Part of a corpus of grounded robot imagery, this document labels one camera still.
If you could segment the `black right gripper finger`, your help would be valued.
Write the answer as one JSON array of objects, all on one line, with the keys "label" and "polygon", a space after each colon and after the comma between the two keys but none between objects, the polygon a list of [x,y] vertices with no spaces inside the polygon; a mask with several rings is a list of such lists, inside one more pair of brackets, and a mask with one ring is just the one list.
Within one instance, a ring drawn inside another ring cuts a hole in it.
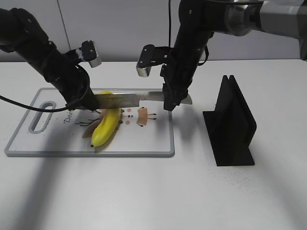
[{"label": "black right gripper finger", "polygon": [[164,110],[167,111],[173,111],[188,96],[188,89],[170,85],[167,82],[163,84],[162,90],[164,95]]}]

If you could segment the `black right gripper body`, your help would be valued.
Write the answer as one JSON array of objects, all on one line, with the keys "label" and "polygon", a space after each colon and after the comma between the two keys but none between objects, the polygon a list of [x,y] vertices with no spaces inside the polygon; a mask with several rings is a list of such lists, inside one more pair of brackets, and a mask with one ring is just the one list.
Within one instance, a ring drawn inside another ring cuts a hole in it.
[{"label": "black right gripper body", "polygon": [[167,63],[161,69],[164,78],[163,92],[168,96],[185,94],[204,53],[212,38],[212,31],[179,31],[174,47],[169,52]]}]

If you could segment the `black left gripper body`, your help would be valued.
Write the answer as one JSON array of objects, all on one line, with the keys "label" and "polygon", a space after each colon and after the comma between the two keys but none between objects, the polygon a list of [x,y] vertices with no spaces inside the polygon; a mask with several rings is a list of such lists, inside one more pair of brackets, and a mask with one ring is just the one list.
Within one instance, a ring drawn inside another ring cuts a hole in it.
[{"label": "black left gripper body", "polygon": [[75,50],[66,54],[52,50],[45,60],[45,80],[58,89],[67,104],[79,101],[89,85],[85,70],[79,66],[81,61]]}]

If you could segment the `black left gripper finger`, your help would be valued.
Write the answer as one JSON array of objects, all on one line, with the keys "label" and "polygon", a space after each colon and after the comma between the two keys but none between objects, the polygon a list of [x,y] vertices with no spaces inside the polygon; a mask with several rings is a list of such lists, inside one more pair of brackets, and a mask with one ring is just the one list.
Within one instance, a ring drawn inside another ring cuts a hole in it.
[{"label": "black left gripper finger", "polygon": [[92,89],[89,87],[68,92],[64,96],[64,99],[69,110],[81,109],[94,111],[100,105]]}]

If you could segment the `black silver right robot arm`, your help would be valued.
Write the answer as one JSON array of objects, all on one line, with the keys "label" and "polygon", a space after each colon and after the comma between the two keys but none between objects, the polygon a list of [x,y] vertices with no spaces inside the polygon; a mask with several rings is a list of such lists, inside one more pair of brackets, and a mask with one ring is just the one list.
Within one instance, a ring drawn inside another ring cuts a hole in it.
[{"label": "black silver right robot arm", "polygon": [[256,30],[295,38],[300,59],[307,59],[305,0],[182,0],[179,21],[176,41],[161,69],[167,111],[173,111],[187,97],[200,58],[214,33],[245,36]]}]

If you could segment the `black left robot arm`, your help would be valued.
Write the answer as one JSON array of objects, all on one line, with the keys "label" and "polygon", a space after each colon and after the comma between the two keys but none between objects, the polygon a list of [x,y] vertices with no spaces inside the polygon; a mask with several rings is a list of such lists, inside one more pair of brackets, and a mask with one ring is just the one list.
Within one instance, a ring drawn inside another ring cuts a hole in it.
[{"label": "black left robot arm", "polygon": [[81,47],[63,54],[30,12],[12,8],[0,11],[0,49],[16,52],[52,84],[66,101],[65,109],[99,109],[90,77],[79,64],[88,62],[92,68],[101,64],[94,41],[84,41]]}]

